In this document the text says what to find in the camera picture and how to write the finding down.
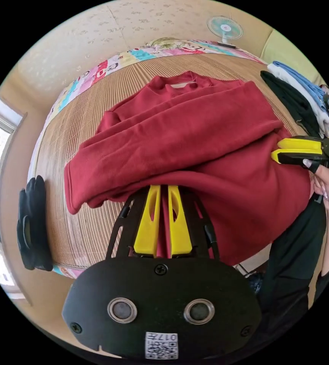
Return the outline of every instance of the yellow cushion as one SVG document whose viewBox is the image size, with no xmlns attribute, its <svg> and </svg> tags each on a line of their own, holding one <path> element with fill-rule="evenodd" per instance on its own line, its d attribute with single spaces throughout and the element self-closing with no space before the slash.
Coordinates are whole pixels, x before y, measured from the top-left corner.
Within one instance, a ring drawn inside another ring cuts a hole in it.
<svg viewBox="0 0 329 365">
<path fill-rule="evenodd" d="M 317 69 L 286 37 L 273 29 L 264 45 L 261 59 L 267 63 L 280 61 L 290 66 L 316 85 L 325 84 Z"/>
</svg>

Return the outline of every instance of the sweatshirt sleeve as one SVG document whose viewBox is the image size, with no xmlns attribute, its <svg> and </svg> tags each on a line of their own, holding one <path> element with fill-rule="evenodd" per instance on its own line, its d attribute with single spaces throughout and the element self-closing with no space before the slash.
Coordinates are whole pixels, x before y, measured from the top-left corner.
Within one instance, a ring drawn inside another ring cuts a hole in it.
<svg viewBox="0 0 329 365">
<path fill-rule="evenodd" d="M 95 207 L 101 206 L 111 190 L 214 160 L 283 126 L 253 82 L 193 95 L 177 105 L 170 100 L 166 110 L 144 120 L 136 115 L 121 121 L 86 141 L 64 171 L 69 212 L 77 213 L 97 195 L 102 199 Z"/>
</svg>

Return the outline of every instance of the electric fan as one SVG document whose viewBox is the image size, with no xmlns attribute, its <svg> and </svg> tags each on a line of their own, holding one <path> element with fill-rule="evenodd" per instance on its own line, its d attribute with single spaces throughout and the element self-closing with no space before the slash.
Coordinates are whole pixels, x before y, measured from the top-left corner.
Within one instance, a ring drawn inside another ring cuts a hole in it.
<svg viewBox="0 0 329 365">
<path fill-rule="evenodd" d="M 235 47 L 229 45 L 228 40 L 238 39 L 243 35 L 242 27 L 225 16 L 213 16 L 207 21 L 207 26 L 215 35 L 221 37 L 222 44 L 228 47 Z"/>
</svg>

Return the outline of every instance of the fingernail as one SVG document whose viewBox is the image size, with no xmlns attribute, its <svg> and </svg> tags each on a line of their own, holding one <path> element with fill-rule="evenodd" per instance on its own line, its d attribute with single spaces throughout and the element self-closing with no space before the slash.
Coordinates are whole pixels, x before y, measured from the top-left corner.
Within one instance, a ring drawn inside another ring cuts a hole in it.
<svg viewBox="0 0 329 365">
<path fill-rule="evenodd" d="M 308 159 L 303 159 L 302 163 L 307 167 L 310 168 L 312 166 L 312 162 Z"/>
<path fill-rule="evenodd" d="M 325 199 L 328 199 L 328 195 L 327 195 L 327 192 L 325 191 L 325 187 L 322 186 L 322 190 L 323 190 L 323 196 Z"/>
</svg>

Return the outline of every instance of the qr code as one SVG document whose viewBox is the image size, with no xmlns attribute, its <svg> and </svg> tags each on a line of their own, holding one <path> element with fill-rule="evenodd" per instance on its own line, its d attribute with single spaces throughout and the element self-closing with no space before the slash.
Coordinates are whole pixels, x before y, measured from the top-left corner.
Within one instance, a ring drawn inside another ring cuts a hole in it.
<svg viewBox="0 0 329 365">
<path fill-rule="evenodd" d="M 146 332 L 145 358 L 157 360 L 178 359 L 177 334 Z"/>
</svg>

